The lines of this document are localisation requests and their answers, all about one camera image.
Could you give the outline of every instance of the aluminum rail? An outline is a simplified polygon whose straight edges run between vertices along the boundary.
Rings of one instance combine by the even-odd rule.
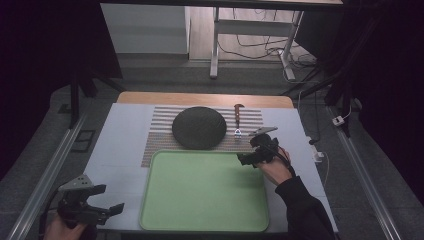
[[[68,129],[66,131],[62,141],[59,144],[59,147],[53,154],[49,164],[46,167],[46,170],[44,170],[44,173],[38,181],[37,186],[35,187],[24,209],[16,220],[15,225],[10,231],[9,236],[7,237],[8,240],[23,240],[26,238],[26,235],[31,229],[31,226],[37,217],[42,204],[49,194],[50,188],[52,187],[57,174],[59,173],[69,151],[71,150],[72,144],[74,143],[82,125],[84,124],[85,119],[87,118],[87,110],[89,110],[90,107],[91,101],[89,101],[88,106],[86,107],[79,120],[76,122],[74,128]]]
[[[327,107],[327,112],[331,119],[336,117],[330,107]],[[352,163],[356,175],[359,178],[359,181],[365,191],[368,201],[375,211],[377,219],[380,222],[381,228],[384,234],[386,235],[386,238],[388,240],[401,240],[402,237],[399,231],[397,230],[395,222],[393,221],[392,216],[390,215],[386,205],[384,204],[376,187],[374,186],[374,183],[370,175],[368,174],[368,171],[366,170],[352,140],[350,138],[347,138],[340,128],[337,128],[337,134],[349,157],[350,162]]]

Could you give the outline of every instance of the person's arm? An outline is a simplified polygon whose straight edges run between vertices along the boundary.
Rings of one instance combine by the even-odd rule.
[[[290,161],[284,149],[279,153]],[[295,239],[335,239],[333,227],[322,203],[312,197],[299,176],[292,176],[281,159],[274,157],[270,163],[258,163],[265,176],[277,185],[275,192],[287,206],[290,236]]]

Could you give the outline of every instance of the wooden board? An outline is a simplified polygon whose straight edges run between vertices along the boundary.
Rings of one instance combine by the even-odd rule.
[[[255,108],[294,108],[285,96],[225,95],[198,93],[123,92],[117,103],[234,106]]]

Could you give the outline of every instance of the white desk leg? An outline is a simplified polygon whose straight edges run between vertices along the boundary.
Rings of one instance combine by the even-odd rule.
[[[213,47],[211,57],[210,78],[216,79],[218,76],[218,28],[219,28],[219,8],[214,8],[214,29],[213,29]]]
[[[286,41],[286,46],[284,47],[284,51],[283,50],[278,51],[278,53],[280,54],[281,62],[283,63],[283,66],[284,66],[284,71],[286,73],[287,80],[289,81],[295,80],[293,70],[290,66],[289,54],[290,54],[290,48],[294,41],[294,36],[296,35],[297,28],[299,27],[299,22],[300,22],[300,18],[302,17],[302,14],[303,12],[299,12],[299,11],[295,12],[295,18],[293,21],[292,28],[290,30],[289,37]]]

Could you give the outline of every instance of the wall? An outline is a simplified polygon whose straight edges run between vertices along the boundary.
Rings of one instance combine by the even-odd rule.
[[[189,7],[101,4],[116,53],[187,54]]]

